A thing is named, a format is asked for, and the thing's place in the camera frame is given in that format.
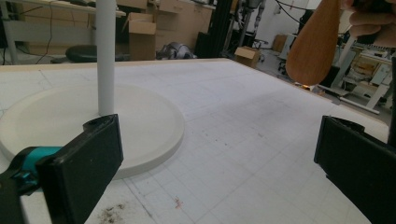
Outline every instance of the wooden spatula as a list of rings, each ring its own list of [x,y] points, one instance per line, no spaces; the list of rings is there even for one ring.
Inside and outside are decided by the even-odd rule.
[[[319,84],[329,73],[334,59],[340,21],[340,1],[322,0],[296,37],[286,71],[304,85]]]

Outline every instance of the person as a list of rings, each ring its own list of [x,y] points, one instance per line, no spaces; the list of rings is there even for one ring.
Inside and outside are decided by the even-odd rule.
[[[374,44],[380,47],[396,48],[396,0],[385,0],[392,4],[393,13],[362,12],[354,8],[354,0],[341,0],[341,9],[354,11],[349,22],[352,36],[371,35],[379,32]]]

